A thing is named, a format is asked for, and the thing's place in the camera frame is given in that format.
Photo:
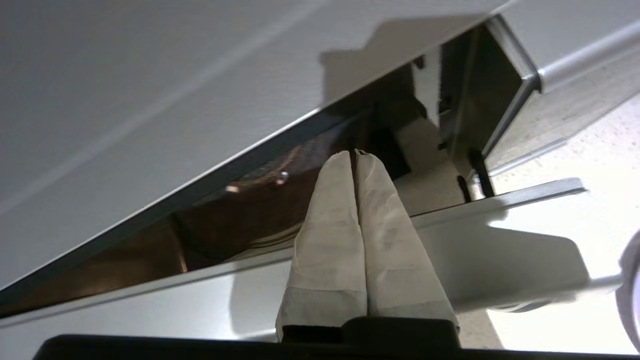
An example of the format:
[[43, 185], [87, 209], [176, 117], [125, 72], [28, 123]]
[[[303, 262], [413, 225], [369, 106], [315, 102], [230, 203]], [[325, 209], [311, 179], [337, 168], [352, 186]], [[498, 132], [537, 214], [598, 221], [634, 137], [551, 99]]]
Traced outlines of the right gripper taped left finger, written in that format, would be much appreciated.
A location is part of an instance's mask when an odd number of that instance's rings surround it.
[[350, 153], [330, 156], [318, 173], [276, 317], [281, 343], [339, 335], [368, 314], [365, 250]]

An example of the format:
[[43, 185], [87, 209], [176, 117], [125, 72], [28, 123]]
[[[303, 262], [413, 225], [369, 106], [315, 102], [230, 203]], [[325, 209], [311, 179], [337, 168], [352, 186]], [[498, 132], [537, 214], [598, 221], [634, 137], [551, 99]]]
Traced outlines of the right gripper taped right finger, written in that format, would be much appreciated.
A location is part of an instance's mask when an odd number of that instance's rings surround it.
[[449, 321], [458, 332], [450, 299], [383, 162], [357, 150], [356, 180], [370, 316]]

